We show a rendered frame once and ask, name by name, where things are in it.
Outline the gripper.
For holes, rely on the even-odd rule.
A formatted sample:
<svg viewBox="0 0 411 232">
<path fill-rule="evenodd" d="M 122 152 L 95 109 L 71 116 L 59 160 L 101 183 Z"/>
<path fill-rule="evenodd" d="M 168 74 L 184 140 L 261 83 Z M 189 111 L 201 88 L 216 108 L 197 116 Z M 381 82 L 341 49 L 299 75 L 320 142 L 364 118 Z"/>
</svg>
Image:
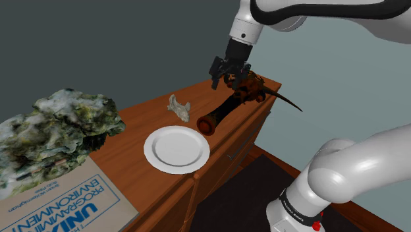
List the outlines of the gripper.
<svg viewBox="0 0 411 232">
<path fill-rule="evenodd" d="M 216 56 L 209 69 L 211 75 L 211 88 L 216 90 L 219 79 L 227 73 L 229 67 L 240 67 L 231 80 L 231 88 L 236 90 L 238 85 L 248 76 L 251 64 L 246 63 L 253 46 L 234 39 L 230 39 L 225 51 L 225 59 Z"/>
</svg>

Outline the dark red brown horned figure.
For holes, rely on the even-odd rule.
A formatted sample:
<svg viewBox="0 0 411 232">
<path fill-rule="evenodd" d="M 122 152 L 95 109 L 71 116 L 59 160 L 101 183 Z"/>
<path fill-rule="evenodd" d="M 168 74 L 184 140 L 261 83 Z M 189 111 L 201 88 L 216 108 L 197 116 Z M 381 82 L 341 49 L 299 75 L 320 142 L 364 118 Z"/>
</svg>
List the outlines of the dark red brown horned figure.
<svg viewBox="0 0 411 232">
<path fill-rule="evenodd" d="M 228 88 L 234 90 L 233 94 L 230 95 L 219 107 L 197 120 L 197 128 L 203 135 L 213 135 L 218 124 L 241 104 L 252 101 L 261 103 L 266 99 L 267 94 L 282 99 L 302 111 L 296 104 L 279 94 L 276 90 L 266 87 L 264 85 L 265 80 L 263 79 L 263 76 L 258 75 L 253 71 L 249 71 L 247 77 L 242 79 L 236 88 L 234 88 L 235 80 L 239 80 L 239 78 L 233 74 L 226 74 L 224 76 L 225 84 Z"/>
</svg>

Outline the small white crumpled figure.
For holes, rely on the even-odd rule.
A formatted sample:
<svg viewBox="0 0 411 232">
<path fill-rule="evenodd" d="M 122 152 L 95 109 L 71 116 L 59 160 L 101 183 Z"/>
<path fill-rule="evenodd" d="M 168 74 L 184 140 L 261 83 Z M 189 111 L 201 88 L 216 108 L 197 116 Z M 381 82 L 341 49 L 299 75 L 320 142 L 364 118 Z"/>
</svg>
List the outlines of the small white crumpled figure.
<svg viewBox="0 0 411 232">
<path fill-rule="evenodd" d="M 177 98 L 174 94 L 172 94 L 169 97 L 169 104 L 167 106 L 167 110 L 175 112 L 177 117 L 185 123 L 188 123 L 190 120 L 190 108 L 190 102 L 187 102 L 185 105 L 182 105 L 177 101 Z"/>
</svg>

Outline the white plate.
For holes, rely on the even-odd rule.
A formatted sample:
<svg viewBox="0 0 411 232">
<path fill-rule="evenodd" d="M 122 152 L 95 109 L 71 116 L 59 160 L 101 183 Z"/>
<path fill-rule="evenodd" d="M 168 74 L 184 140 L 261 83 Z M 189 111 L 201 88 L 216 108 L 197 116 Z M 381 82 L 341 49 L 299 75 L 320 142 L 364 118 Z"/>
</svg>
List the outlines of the white plate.
<svg viewBox="0 0 411 232">
<path fill-rule="evenodd" d="M 207 140 L 198 131 L 183 126 L 167 126 L 153 131 L 144 143 L 144 155 L 156 169 L 172 174 L 193 173 L 210 157 Z"/>
</svg>

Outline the brown wooden chest of drawers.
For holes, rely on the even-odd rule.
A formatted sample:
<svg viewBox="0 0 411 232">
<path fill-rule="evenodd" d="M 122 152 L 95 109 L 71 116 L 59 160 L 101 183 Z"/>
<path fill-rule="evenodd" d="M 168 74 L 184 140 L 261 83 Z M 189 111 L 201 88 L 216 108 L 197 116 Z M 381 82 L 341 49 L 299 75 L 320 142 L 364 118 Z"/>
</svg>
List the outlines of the brown wooden chest of drawers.
<svg viewBox="0 0 411 232">
<path fill-rule="evenodd" d="M 144 155 L 144 142 L 153 131 L 184 124 L 167 111 L 168 95 L 120 111 L 125 131 L 108 137 L 90 156 L 140 213 L 125 232 L 188 232 L 196 206 L 239 167 L 275 100 L 267 96 L 261 103 L 248 102 L 226 116 L 207 138 L 207 163 L 185 175 L 161 172 Z"/>
</svg>

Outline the green white mossy rock lump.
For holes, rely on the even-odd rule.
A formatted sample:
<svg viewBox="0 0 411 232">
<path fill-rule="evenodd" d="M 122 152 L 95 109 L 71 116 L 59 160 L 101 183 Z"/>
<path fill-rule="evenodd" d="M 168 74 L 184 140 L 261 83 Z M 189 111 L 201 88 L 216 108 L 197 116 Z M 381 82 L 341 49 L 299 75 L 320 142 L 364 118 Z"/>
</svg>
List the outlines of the green white mossy rock lump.
<svg viewBox="0 0 411 232">
<path fill-rule="evenodd" d="M 126 128 L 101 94 L 62 89 L 33 108 L 0 123 L 0 200 L 73 171 Z"/>
</svg>

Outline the beige book with blue print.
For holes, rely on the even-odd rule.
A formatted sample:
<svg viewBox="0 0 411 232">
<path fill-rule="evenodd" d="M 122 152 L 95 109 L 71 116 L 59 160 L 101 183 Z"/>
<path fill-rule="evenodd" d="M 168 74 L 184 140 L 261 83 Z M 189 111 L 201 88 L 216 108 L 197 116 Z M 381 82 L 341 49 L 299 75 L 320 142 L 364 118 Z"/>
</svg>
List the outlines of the beige book with blue print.
<svg viewBox="0 0 411 232">
<path fill-rule="evenodd" d="M 91 159 L 0 201 L 0 232 L 122 232 L 139 212 Z"/>
</svg>

